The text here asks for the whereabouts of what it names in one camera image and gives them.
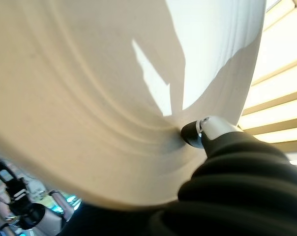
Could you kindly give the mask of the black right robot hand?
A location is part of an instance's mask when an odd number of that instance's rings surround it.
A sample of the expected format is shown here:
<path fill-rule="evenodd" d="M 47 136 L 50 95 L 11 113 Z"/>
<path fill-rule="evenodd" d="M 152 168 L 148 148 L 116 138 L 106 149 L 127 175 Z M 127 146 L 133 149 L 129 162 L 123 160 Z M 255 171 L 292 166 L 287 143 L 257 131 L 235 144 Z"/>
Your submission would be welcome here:
<path fill-rule="evenodd" d="M 297 236 L 297 167 L 283 152 L 216 116 L 181 137 L 207 158 L 151 218 L 151 235 Z"/>

